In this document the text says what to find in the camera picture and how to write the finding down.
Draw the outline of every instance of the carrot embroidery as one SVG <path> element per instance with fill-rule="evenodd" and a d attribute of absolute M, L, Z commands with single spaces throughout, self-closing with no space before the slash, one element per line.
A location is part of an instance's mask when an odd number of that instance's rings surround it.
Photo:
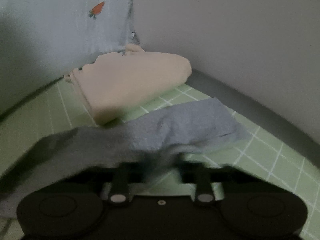
<path fill-rule="evenodd" d="M 98 5 L 96 5 L 95 7 L 93 7 L 88 16 L 90 18 L 93 17 L 94 19 L 96 19 L 96 15 L 101 13 L 104 4 L 105 4 L 105 2 L 101 2 Z"/>

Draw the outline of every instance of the beige bag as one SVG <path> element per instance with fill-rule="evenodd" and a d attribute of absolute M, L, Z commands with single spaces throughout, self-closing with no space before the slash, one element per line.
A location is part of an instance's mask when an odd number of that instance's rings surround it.
<path fill-rule="evenodd" d="M 101 55 L 95 63 L 74 69 L 70 80 L 97 124 L 105 124 L 186 82 L 190 62 L 179 55 L 145 52 L 128 44 L 126 53 Z"/>

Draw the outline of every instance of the gray baseboard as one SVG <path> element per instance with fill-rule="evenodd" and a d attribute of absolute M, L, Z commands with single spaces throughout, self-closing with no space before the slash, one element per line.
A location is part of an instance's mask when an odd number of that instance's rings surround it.
<path fill-rule="evenodd" d="M 320 145 L 275 112 L 199 71 L 193 71 L 187 84 L 210 97 L 218 98 L 224 105 L 267 130 L 320 168 Z"/>

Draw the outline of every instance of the carrot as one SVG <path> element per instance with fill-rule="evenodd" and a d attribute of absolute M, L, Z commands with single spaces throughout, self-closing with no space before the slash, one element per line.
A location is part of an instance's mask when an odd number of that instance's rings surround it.
<path fill-rule="evenodd" d="M 94 19 L 96 19 L 96 15 L 101 13 L 104 4 L 105 4 L 105 2 L 101 2 L 98 5 L 96 5 L 95 7 L 93 7 L 88 16 L 90 18 L 93 17 Z"/>

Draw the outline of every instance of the green grid mat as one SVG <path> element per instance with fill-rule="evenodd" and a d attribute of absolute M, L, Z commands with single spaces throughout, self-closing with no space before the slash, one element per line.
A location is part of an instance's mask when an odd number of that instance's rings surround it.
<path fill-rule="evenodd" d="M 182 85 L 128 111 L 105 127 L 113 127 L 163 107 L 206 98 L 209 96 L 188 85 Z M 320 170 L 255 123 L 232 109 L 228 108 L 228 111 L 252 136 L 234 147 L 202 155 L 189 155 L 188 159 L 204 162 L 210 167 L 218 167 L 224 163 L 239 166 L 294 192 L 305 201 L 309 210 L 308 220 L 301 233 L 302 238 L 320 240 Z M 0 123 L 0 175 L 39 138 L 82 125 L 96 126 L 78 99 L 72 84 L 64 80 L 55 83 Z M 222 198 L 220 184 L 214 184 L 213 188 L 215 194 Z M 193 192 L 193 185 L 179 184 L 177 173 L 171 171 L 144 189 L 141 194 L 192 195 Z M 16 240 L 22 235 L 16 220 L 0 219 L 0 239 Z"/>

